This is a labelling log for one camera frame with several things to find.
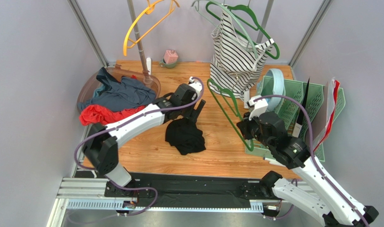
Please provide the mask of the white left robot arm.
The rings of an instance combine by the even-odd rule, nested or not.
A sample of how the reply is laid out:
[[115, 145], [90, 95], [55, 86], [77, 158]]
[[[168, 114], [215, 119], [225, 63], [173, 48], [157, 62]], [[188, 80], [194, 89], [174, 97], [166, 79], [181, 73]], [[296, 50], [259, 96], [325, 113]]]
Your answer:
[[174, 93], [156, 99], [142, 111], [124, 120], [105, 126], [96, 123], [81, 143], [81, 151], [98, 173], [118, 186], [127, 186], [132, 177], [119, 162], [118, 149], [135, 136], [179, 117], [195, 120], [205, 104], [201, 101], [195, 109], [203, 93], [203, 83], [191, 79], [189, 83], [179, 85]]

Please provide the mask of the dark blue garment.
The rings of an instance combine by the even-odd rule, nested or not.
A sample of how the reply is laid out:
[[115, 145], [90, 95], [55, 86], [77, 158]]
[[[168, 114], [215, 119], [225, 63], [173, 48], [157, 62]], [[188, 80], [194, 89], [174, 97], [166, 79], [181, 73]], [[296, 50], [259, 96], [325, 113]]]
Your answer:
[[80, 111], [90, 105], [100, 105], [112, 112], [120, 112], [148, 105], [156, 98], [156, 92], [143, 82], [129, 77], [122, 77], [117, 81], [105, 68], [98, 71], [96, 79], [105, 89], [99, 96], [77, 103]]

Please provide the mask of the teal garment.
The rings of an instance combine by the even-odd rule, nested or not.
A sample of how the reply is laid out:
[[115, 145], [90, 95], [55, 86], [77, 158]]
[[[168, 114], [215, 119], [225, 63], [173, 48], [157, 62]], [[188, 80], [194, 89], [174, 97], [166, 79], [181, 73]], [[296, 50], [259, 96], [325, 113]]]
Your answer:
[[101, 95], [101, 93], [104, 92], [104, 89], [105, 89], [104, 86], [100, 86], [100, 87], [96, 88], [96, 89], [94, 90], [94, 92], [93, 92], [93, 96], [92, 96], [92, 98], [94, 98], [94, 97], [99, 97], [99, 96]]

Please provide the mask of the transparent brown laundry basket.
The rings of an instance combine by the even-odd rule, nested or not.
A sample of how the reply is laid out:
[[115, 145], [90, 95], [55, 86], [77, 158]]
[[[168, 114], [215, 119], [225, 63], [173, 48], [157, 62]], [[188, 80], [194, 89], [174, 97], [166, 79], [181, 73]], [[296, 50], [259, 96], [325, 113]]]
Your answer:
[[[120, 68], [105, 68], [105, 69], [117, 81], [120, 81], [120, 79], [122, 77], [129, 77], [129, 78], [137, 79], [137, 80], [144, 83], [143, 73], [138, 73], [138, 72], [129, 71], [129, 70], [123, 70]], [[94, 75], [92, 75], [90, 79], [88, 79], [88, 81], [85, 83], [85, 85], [81, 89], [80, 94], [79, 94], [78, 99], [77, 99], [77, 103], [83, 102], [83, 101], [86, 101], [86, 100], [92, 98], [94, 90], [100, 86], [104, 86], [101, 82], [99, 82], [96, 79], [96, 75], [97, 75], [98, 71]], [[144, 85], [146, 85], [148, 88], [151, 88], [153, 91], [155, 91], [156, 92], [156, 98], [158, 98], [160, 91], [161, 91], [161, 84], [156, 77], [150, 75], [150, 78], [152, 80], [152, 83], [150, 85], [146, 85], [144, 83]]]

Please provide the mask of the light green hanger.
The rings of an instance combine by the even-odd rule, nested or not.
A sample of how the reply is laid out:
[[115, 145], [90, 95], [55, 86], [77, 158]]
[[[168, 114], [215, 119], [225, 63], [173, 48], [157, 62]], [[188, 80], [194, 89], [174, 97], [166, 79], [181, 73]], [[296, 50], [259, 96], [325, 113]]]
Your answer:
[[[201, 0], [194, 0], [192, 3], [191, 3], [191, 7], [193, 7], [195, 9], [196, 12], [198, 12], [203, 18], [205, 18], [207, 21], [209, 21], [212, 25], [214, 25], [216, 28], [220, 28], [219, 25], [217, 25], [216, 23], [214, 23], [211, 19], [208, 18], [208, 16], [206, 16], [205, 14], [203, 14], [201, 11], [200, 11], [200, 3], [202, 1]], [[258, 57], [258, 52], [256, 50], [256, 44], [253, 42], [253, 40], [250, 38], [249, 34], [247, 33], [247, 31], [245, 30], [245, 28], [243, 27], [243, 25], [239, 22], [239, 20], [236, 18], [236, 16], [228, 9], [228, 7], [223, 4], [223, 3], [220, 3], [218, 1], [215, 1], [215, 0], [206, 0], [206, 2], [208, 3], [212, 3], [214, 4], [215, 6], [218, 6], [222, 9], [223, 12], [226, 12], [226, 14], [229, 16], [229, 18], [231, 19], [232, 22], [235, 22], [237, 27], [239, 27], [242, 31], [239, 31], [235, 26], [233, 26], [234, 28], [234, 31], [236, 33], [236, 41], [239, 42], [239, 38], [240, 37], [243, 37], [247, 43], [246, 43], [246, 46], [245, 46], [245, 49], [246, 51], [248, 52], [252, 52], [254, 54], [255, 57]]]

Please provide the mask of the striped black white shirt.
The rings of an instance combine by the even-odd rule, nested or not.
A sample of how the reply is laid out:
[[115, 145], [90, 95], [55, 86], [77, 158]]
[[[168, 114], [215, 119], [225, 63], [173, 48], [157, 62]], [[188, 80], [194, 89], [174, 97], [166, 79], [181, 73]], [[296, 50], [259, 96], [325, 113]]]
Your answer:
[[255, 57], [252, 52], [246, 51], [247, 41], [243, 37], [236, 41], [234, 24], [226, 12], [222, 11], [218, 25], [220, 28], [215, 28], [211, 34], [214, 55], [210, 63], [210, 78], [243, 100], [244, 94], [259, 80], [268, 58], [265, 52], [273, 49], [275, 41], [271, 38], [256, 44], [258, 57]]

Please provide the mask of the dark green hanger with shirt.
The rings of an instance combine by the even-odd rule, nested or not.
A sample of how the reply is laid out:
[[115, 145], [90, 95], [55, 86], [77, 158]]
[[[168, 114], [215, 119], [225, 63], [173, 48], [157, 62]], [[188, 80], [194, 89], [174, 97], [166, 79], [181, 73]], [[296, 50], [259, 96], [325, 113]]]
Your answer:
[[[246, 24], [247, 26], [251, 27], [252, 29], [254, 29], [255, 31], [260, 31], [262, 32], [262, 34], [268, 39], [270, 40], [271, 37], [268, 35], [268, 33], [265, 31], [264, 27], [261, 26], [257, 20], [257, 17], [255, 15], [255, 13], [253, 12], [253, 10], [249, 7], [249, 4], [250, 4], [250, 1], [247, 5], [236, 5], [236, 6], [227, 6], [228, 10], [230, 12], [232, 11], [242, 11], [242, 12], [245, 12], [247, 13], [250, 18], [252, 19], [253, 21], [253, 24], [250, 24], [249, 22], [245, 21], [244, 19], [242, 19], [241, 17], [235, 15], [235, 18], [238, 19], [240, 22], [243, 22], [244, 24]], [[280, 49], [278, 47], [278, 45], [276, 43], [274, 43], [274, 48], [276, 50], [276, 55], [274, 56], [273, 54], [271, 54], [269, 51], [266, 51], [265, 53], [271, 57], [272, 59], [276, 60], [276, 59], [279, 59], [279, 56], [280, 56]]]

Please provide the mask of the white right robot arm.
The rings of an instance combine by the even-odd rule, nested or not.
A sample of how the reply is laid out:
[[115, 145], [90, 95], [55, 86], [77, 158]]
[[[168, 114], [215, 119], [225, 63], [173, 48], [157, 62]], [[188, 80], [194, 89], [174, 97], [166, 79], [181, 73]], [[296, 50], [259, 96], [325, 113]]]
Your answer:
[[244, 113], [237, 127], [245, 139], [256, 139], [267, 146], [277, 161], [299, 175], [316, 196], [298, 188], [275, 171], [259, 181], [267, 198], [287, 200], [324, 227], [365, 227], [378, 217], [373, 206], [365, 206], [347, 193], [323, 168], [300, 138], [287, 134], [284, 121], [274, 112], [251, 117]]

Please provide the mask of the yellow plastic hanger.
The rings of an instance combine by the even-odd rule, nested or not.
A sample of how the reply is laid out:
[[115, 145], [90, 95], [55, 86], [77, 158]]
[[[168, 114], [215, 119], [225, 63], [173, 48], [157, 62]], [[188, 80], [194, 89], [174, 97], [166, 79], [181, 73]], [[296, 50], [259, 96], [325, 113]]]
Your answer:
[[160, 24], [170, 17], [178, 8], [178, 0], [133, 0], [141, 37], [136, 40], [134, 34], [135, 22], [130, 22], [122, 42], [122, 55], [128, 56], [131, 49], [138, 49], [137, 43], [143, 41]]

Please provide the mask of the metal clothes rack pole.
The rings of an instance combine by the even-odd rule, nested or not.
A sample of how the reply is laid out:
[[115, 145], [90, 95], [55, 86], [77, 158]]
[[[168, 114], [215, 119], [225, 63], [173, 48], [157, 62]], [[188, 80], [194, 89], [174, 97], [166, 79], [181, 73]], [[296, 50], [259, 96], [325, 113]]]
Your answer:
[[[136, 40], [138, 40], [141, 37], [141, 35], [139, 32], [138, 24], [136, 22], [137, 17], [136, 17], [133, 1], [127, 0], [127, 4], [128, 4], [128, 9], [129, 9], [129, 14], [130, 14], [131, 20], [132, 20], [132, 22], [135, 22], [135, 26], [134, 26], [133, 30], [134, 30], [135, 38], [136, 38]], [[150, 78], [150, 74], [149, 74], [149, 70], [148, 70], [149, 65], [147, 64], [147, 58], [145, 57], [144, 48], [143, 48], [143, 44], [141, 41], [139, 41], [137, 43], [137, 47], [138, 47], [138, 52], [139, 52], [142, 68], [143, 68], [142, 73], [144, 75], [144, 83], [146, 85], [150, 85], [152, 83], [152, 80]]]

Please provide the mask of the red garment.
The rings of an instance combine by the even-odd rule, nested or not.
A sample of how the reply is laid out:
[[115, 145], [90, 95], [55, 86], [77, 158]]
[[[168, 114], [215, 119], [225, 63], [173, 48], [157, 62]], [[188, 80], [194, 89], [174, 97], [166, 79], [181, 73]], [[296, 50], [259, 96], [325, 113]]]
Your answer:
[[133, 109], [124, 109], [119, 112], [113, 112], [110, 109], [101, 105], [90, 105], [86, 107], [79, 116], [79, 121], [83, 126], [94, 123], [107, 125], [110, 123], [121, 121], [133, 114], [142, 111], [145, 105]]

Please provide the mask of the black tank top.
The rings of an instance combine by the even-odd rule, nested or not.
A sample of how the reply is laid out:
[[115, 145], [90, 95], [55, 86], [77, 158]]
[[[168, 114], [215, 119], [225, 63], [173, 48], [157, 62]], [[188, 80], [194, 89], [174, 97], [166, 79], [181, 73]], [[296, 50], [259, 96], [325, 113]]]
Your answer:
[[203, 132], [197, 128], [195, 122], [187, 118], [177, 119], [168, 124], [165, 141], [183, 156], [206, 150]]

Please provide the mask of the red white folders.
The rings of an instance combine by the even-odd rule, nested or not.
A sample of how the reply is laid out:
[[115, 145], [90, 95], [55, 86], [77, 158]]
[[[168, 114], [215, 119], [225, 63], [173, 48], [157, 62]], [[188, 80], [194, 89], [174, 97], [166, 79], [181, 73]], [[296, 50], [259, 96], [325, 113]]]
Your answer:
[[312, 141], [314, 152], [318, 149], [320, 144], [327, 139], [331, 132], [337, 106], [339, 87], [340, 82], [335, 78], [332, 78], [323, 89], [324, 101], [311, 122], [313, 139], [310, 140], [309, 135], [306, 135], [306, 143]]

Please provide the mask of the white clothes rack base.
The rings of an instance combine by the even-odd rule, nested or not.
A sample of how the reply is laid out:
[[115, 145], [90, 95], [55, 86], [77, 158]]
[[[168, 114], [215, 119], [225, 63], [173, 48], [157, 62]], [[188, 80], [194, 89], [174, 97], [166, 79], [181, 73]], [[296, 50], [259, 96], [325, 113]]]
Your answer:
[[146, 67], [147, 67], [148, 74], [151, 75], [152, 74], [152, 59], [150, 57], [146, 58]]

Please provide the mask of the green plastic file rack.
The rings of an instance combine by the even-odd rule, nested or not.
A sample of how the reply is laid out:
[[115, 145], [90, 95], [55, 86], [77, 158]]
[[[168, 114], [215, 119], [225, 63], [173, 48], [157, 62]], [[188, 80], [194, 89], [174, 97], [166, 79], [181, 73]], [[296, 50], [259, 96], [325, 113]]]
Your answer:
[[[262, 96], [270, 95], [273, 93], [273, 85], [274, 78], [270, 76], [264, 76], [262, 81], [257, 85], [256, 93]], [[306, 93], [306, 86], [306, 82], [285, 79], [285, 95], [301, 102], [303, 101], [303, 98]], [[324, 94], [324, 85], [314, 83], [309, 84], [305, 109], [307, 110], [311, 121], [313, 121], [317, 113], [320, 112], [320, 107], [324, 102]], [[339, 88], [334, 120], [337, 119], [338, 115], [344, 109], [345, 103], [346, 102], [343, 88]], [[293, 104], [291, 101], [282, 99], [274, 111], [278, 114], [281, 119], [283, 119], [288, 134], [291, 134], [293, 126], [295, 125], [296, 120], [298, 118], [300, 108], [297, 105]], [[271, 159], [272, 161], [275, 160], [275, 158], [273, 158], [273, 156], [271, 155], [271, 152], [256, 140], [253, 140], [253, 150], [245, 148], [245, 153], [248, 155], [265, 157]], [[316, 148], [315, 155], [318, 157], [319, 161], [325, 162], [323, 144], [320, 144], [319, 147]]]

